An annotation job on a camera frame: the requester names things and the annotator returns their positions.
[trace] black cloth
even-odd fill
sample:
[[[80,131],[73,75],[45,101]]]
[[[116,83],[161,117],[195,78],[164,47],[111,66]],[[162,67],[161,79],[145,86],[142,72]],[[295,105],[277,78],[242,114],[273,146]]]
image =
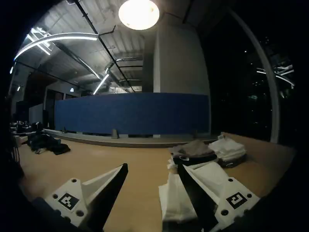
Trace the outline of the black cloth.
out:
[[[16,133],[21,134],[21,133],[27,133],[27,132],[32,132],[32,127],[27,128],[26,125],[20,125],[18,124],[16,127]]]
[[[40,148],[46,148],[52,151],[55,155],[59,155],[70,151],[71,149],[66,144],[61,144],[60,139],[55,139],[50,135],[37,132],[33,136],[28,137],[28,146],[31,147],[32,151]]]
[[[216,154],[210,154],[202,157],[190,157],[188,161],[182,160],[181,158],[173,157],[174,163],[179,165],[183,164],[185,166],[195,165],[195,164],[202,164],[206,163],[212,160],[215,160],[217,158]]]
[[[222,159],[219,159],[218,164],[223,168],[232,168],[236,167],[237,165],[243,163],[247,159],[247,154],[244,154],[243,156],[230,160],[230,161],[223,161]]]
[[[60,155],[62,153],[69,152],[71,150],[68,145],[63,143],[56,144],[54,146],[49,147],[48,149],[52,151],[55,155]]]

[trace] window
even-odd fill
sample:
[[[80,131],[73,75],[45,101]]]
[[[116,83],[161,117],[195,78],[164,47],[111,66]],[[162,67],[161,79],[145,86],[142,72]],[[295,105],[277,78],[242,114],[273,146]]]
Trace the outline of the window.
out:
[[[288,41],[289,34],[293,33],[292,28],[289,27],[289,17],[292,16],[287,15],[281,7],[281,5],[265,0],[240,1],[234,11],[245,21],[259,40],[277,76],[280,101],[279,143],[294,145],[297,138],[297,118],[294,114],[295,110],[293,110],[296,77],[287,49],[290,43]]]
[[[212,133],[270,140],[272,106],[267,77],[251,41],[227,14],[201,38],[211,90]]]

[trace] ceiling light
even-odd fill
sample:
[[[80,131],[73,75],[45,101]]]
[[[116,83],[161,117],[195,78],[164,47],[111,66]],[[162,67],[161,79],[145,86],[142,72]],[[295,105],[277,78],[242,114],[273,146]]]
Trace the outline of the ceiling light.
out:
[[[107,74],[103,80],[101,81],[101,83],[98,85],[98,87],[96,88],[96,90],[93,92],[93,95],[95,95],[97,93],[97,91],[99,90],[99,88],[101,87],[101,85],[104,83],[104,81],[106,80],[106,78],[109,77],[109,74]]]
[[[87,39],[87,40],[97,40],[98,35],[97,34],[91,34],[91,33],[61,33],[61,34],[55,34],[52,36],[47,36],[44,38],[40,38],[39,40],[32,42],[26,46],[24,46],[16,55],[14,60],[17,59],[21,54],[23,54],[25,51],[29,50],[30,48],[37,46],[42,43],[50,42],[50,41],[56,41],[56,40],[62,40],[62,39]]]
[[[27,38],[28,38],[29,40],[31,40],[32,42],[35,42],[35,40],[34,40],[29,34],[27,35]],[[48,51],[46,51],[44,48],[42,48],[41,45],[37,44],[37,46],[38,46],[42,51],[44,51],[47,55],[50,55],[50,53],[49,53]]]
[[[128,0],[118,12],[120,21],[134,30],[145,30],[154,26],[160,16],[159,8],[150,0]]]

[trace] pile of black clothes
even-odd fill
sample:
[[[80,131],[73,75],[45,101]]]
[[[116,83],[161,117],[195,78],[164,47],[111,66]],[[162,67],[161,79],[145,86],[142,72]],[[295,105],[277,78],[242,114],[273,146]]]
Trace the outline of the pile of black clothes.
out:
[[[29,136],[27,144],[31,147],[32,151],[38,154],[49,150],[55,153],[55,155],[60,155],[71,150],[68,145],[61,143],[61,139],[55,139],[41,131],[37,131],[34,135]]]
[[[43,125],[40,122],[32,123],[31,125],[21,123],[14,123],[10,125],[12,131],[15,131],[14,135],[19,136],[27,136],[26,133],[34,132],[34,131],[42,131]]]

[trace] blue acoustic panel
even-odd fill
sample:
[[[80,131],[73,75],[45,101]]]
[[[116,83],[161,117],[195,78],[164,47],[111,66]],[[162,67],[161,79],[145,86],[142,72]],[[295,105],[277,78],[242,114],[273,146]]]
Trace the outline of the blue acoustic panel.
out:
[[[57,101],[56,130],[111,134],[188,134],[209,131],[206,95],[110,94]]]

